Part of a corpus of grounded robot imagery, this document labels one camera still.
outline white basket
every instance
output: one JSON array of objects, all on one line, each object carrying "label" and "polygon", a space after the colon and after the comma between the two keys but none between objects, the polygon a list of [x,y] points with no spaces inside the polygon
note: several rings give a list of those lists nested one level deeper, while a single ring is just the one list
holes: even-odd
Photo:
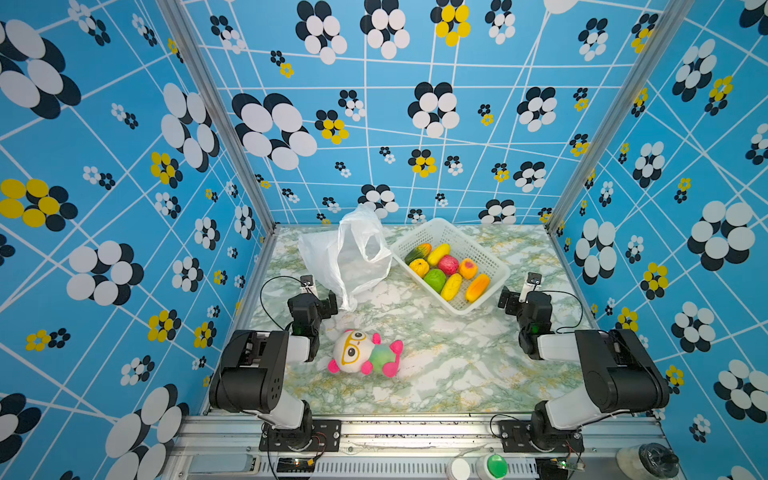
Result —
[{"label": "white basket", "polygon": [[[458,291],[458,294],[456,294],[453,300],[446,302],[445,299],[440,296],[439,292],[434,291],[432,287],[427,285],[427,282],[422,280],[422,278],[417,275],[416,272],[411,270],[411,268],[403,261],[403,258],[405,258],[414,247],[417,247],[422,243],[430,243],[432,248],[436,248],[442,243],[447,243],[451,246],[450,255],[455,257],[459,262],[465,258],[472,259],[472,261],[478,265],[478,275],[484,273],[491,277],[491,284],[488,285],[488,289],[486,289],[485,293],[483,293],[474,303],[470,303],[467,301],[465,294],[472,281],[463,280],[462,288]],[[509,266],[495,255],[492,255],[485,248],[481,247],[470,236],[462,233],[458,228],[442,218],[433,218],[422,226],[403,235],[400,240],[397,240],[393,245],[390,245],[389,249],[394,254],[395,260],[406,269],[408,275],[410,275],[419,285],[424,287],[424,290],[434,296],[445,311],[452,315],[466,315],[471,312],[475,307],[485,302],[485,300],[496,290],[500,289],[507,278],[509,278]]]}]

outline white plastic bag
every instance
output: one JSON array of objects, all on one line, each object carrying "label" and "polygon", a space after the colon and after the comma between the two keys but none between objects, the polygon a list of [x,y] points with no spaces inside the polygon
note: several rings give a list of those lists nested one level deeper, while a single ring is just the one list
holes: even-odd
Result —
[{"label": "white plastic bag", "polygon": [[345,215],[337,231],[300,236],[299,254],[315,280],[341,300],[339,308],[350,312],[355,295],[384,280],[392,262],[381,220],[363,205]]}]

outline blue patterned wallpaper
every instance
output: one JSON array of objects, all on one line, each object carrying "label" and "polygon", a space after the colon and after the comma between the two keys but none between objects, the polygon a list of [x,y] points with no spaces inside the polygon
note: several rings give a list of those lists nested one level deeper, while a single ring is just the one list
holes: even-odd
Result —
[{"label": "blue patterned wallpaper", "polygon": [[3,2],[0,91],[0,478],[154,478],[263,229],[154,2]]},{"label": "blue patterned wallpaper", "polygon": [[666,374],[688,478],[768,478],[766,8],[694,4],[556,230],[598,325]]},{"label": "blue patterned wallpaper", "polygon": [[666,6],[183,3],[281,223],[548,221]]}]

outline table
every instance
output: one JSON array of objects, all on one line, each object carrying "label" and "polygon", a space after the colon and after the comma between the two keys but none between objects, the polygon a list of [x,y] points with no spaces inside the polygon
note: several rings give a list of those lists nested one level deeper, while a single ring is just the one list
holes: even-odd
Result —
[{"label": "table", "polygon": [[[298,278],[308,272],[299,255],[300,235],[335,227],[280,227],[265,280]],[[394,243],[412,226],[385,226]],[[520,290],[527,272],[541,273],[543,290],[573,292],[543,226],[458,226],[509,264],[506,285]],[[319,297],[328,290],[319,286]],[[273,280],[263,291],[267,312],[280,324],[290,321],[286,301],[298,283]],[[576,325],[576,299],[552,293],[553,328]],[[514,317],[497,308],[498,292],[467,316],[449,316],[395,261],[389,276],[358,296],[355,312],[340,311],[321,326],[320,348],[312,363],[286,368],[284,389],[308,401],[315,415],[360,413],[526,412],[540,400],[554,399],[583,383],[574,363],[530,360],[518,345]],[[259,306],[251,329],[273,330]],[[590,328],[586,317],[580,328]],[[334,341],[347,329],[378,332],[382,343],[405,343],[393,379],[380,374],[331,374]]]}]

